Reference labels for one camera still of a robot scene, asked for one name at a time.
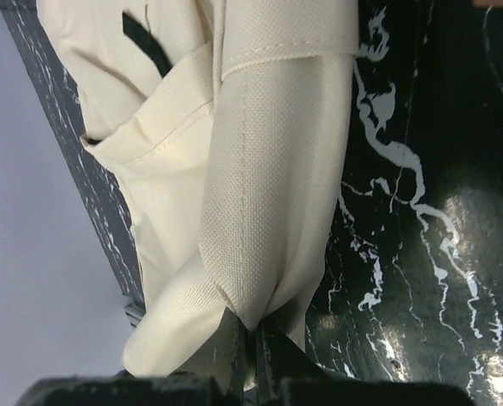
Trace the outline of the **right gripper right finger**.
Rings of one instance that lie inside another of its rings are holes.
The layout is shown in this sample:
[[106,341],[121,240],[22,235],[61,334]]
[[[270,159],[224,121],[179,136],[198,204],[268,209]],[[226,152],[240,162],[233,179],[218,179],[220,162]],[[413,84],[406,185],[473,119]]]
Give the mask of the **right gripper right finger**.
[[259,405],[457,406],[474,401],[461,389],[431,382],[360,381],[324,372],[268,317],[255,331]]

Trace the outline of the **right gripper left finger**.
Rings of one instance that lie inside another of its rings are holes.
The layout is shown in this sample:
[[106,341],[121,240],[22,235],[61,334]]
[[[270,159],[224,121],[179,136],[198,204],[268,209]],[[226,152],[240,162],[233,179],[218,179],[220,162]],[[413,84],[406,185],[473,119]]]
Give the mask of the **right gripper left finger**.
[[43,379],[19,405],[243,405],[246,329],[224,316],[214,334],[167,377],[58,377]]

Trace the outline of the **cream canvas student bag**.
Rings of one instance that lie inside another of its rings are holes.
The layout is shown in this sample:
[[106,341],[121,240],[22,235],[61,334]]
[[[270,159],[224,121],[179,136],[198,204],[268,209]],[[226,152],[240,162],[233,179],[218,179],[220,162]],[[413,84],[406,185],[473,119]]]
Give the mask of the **cream canvas student bag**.
[[355,1],[40,1],[81,142],[118,181],[145,316],[123,368],[168,376],[231,311],[299,347],[325,270],[358,54]]

